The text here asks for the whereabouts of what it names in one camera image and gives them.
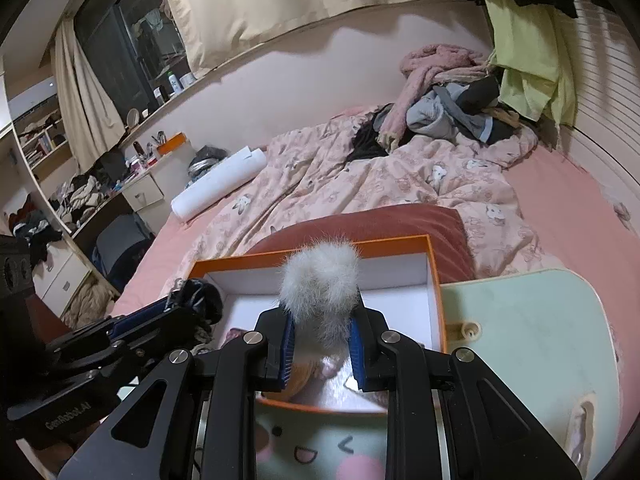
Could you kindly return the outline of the tan potato plush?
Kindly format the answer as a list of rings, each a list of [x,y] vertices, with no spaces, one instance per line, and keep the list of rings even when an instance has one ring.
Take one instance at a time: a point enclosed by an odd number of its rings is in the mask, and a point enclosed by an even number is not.
[[[291,401],[294,396],[302,392],[303,388],[314,377],[314,373],[319,369],[321,359],[322,356],[319,353],[296,354],[285,388],[280,392],[262,391],[260,395],[269,400]]]

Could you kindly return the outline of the white fluffy plush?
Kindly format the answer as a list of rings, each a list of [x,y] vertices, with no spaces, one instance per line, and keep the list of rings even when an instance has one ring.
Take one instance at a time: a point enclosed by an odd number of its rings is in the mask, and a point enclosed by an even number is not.
[[[360,298],[358,275],[358,252],[346,242],[325,240],[286,259],[279,299],[294,321],[294,359],[317,361],[346,351]]]

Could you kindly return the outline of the black cloth pouch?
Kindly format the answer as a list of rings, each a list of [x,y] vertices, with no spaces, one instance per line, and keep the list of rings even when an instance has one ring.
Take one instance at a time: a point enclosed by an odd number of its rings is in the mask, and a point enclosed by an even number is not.
[[[208,344],[213,339],[213,327],[224,313],[224,304],[215,285],[204,278],[181,280],[171,293],[171,304],[184,312],[198,342]]]

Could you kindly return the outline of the white bedside cabinet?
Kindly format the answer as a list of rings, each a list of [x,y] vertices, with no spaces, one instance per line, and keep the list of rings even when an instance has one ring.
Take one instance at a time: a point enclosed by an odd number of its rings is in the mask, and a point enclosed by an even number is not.
[[[122,186],[125,200],[154,234],[160,232],[168,220],[171,201],[189,183],[188,168],[194,156],[190,142],[183,143]]]

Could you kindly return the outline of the orange cardboard box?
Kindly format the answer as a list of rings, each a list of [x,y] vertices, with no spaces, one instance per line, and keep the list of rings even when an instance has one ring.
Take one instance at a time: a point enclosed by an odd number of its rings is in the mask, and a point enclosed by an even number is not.
[[[444,351],[444,309],[431,240],[426,235],[367,240],[355,244],[359,255],[358,287],[366,307],[383,313],[387,326],[422,344]],[[224,344],[229,330],[252,330],[262,311],[278,304],[282,266],[290,250],[199,261],[189,278],[204,278],[217,287],[224,304],[213,342]],[[336,375],[314,376],[291,401],[257,400],[291,411],[340,415],[381,415],[385,392],[366,393],[345,360]]]

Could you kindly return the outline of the small orange box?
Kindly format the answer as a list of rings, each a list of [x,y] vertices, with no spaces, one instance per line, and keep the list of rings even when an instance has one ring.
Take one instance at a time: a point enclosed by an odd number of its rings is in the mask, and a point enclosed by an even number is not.
[[[175,151],[177,148],[180,148],[180,146],[185,144],[187,140],[188,139],[186,138],[184,133],[179,132],[165,142],[161,143],[157,147],[157,153],[160,154],[160,156],[166,156],[167,154]]]

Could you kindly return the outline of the white paper roll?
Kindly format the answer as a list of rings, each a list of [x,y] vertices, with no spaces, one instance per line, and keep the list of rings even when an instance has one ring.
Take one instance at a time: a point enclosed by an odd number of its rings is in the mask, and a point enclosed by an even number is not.
[[[172,213],[188,222],[214,203],[254,179],[267,166],[266,154],[248,146],[218,162],[171,201]]]

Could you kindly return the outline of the red pillow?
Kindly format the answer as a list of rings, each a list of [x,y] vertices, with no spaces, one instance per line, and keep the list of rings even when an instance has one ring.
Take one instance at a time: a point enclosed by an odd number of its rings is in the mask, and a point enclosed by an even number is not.
[[[474,261],[457,211],[429,204],[405,204],[308,220],[274,232],[255,244],[251,254],[291,250],[320,240],[382,240],[427,235],[442,284],[471,281]]]

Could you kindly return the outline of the pink floral quilt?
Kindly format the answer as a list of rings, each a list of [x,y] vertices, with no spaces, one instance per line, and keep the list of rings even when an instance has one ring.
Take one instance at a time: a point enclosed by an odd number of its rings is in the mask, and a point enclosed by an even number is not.
[[[504,175],[536,148],[531,128],[491,146],[462,134],[452,141],[415,136],[385,157],[348,160],[352,138],[371,116],[338,116],[273,138],[265,168],[216,206],[163,291],[198,260],[242,255],[296,223],[401,204],[456,210],[478,278],[561,266],[523,219]]]

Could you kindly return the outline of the pile of clothes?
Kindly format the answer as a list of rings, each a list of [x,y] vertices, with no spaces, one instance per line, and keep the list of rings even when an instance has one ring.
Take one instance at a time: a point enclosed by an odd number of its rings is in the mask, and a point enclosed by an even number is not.
[[[521,128],[518,113],[499,103],[501,74],[476,51],[430,44],[407,54],[400,71],[400,95],[360,127],[350,162],[386,156],[414,136],[454,142],[462,134],[492,145]]]

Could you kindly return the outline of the green hanging garment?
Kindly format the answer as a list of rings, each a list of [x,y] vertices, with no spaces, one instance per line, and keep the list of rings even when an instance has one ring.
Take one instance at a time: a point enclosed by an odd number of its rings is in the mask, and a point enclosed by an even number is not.
[[[485,0],[494,31],[490,64],[503,69],[499,100],[536,122],[547,116],[571,126],[576,91],[558,11],[544,4],[518,6],[514,0]]]

